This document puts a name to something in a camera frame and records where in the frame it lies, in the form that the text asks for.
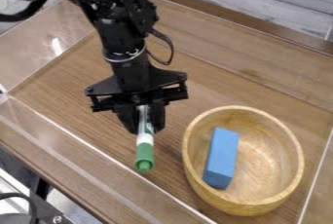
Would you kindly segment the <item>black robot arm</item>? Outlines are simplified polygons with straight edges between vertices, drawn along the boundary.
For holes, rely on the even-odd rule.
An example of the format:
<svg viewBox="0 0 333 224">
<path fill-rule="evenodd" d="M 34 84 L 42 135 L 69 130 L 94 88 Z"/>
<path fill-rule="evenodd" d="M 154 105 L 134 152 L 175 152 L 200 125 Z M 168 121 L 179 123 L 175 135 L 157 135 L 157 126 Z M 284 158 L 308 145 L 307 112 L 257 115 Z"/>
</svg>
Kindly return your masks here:
<svg viewBox="0 0 333 224">
<path fill-rule="evenodd" d="M 0 21 L 27 19 L 46 0 L 25 0 L 19 12 L 0 14 Z M 105 62 L 113 75 L 85 88 L 94 112 L 113 111 L 124 128 L 138 132 L 138 108 L 148 110 L 153 131 L 165 127 L 165 106 L 185 99 L 187 75 L 180 71 L 163 70 L 153 63 L 158 60 L 148 51 L 145 38 L 150 35 L 165 39 L 153 28 L 158 20 L 156 5 L 149 0 L 70 0 L 82 11 L 101 40 Z"/>
</svg>

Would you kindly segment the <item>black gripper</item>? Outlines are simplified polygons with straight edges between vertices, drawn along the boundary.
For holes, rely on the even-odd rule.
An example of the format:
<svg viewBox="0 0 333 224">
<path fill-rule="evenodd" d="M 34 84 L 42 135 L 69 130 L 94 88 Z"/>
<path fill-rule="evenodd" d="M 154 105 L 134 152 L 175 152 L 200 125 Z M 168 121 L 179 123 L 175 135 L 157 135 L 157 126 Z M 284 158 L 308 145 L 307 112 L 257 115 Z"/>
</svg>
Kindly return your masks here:
<svg viewBox="0 0 333 224">
<path fill-rule="evenodd" d="M 137 105 L 149 104 L 149 120 L 153 131 L 165 127 L 165 107 L 171 101 L 188 97 L 187 74 L 154 67 L 145 56 L 109 59 L 113 75 L 88 86 L 84 94 L 90 99 L 93 112 L 116 111 L 118 120 L 130 134 L 137 134 Z"/>
</svg>

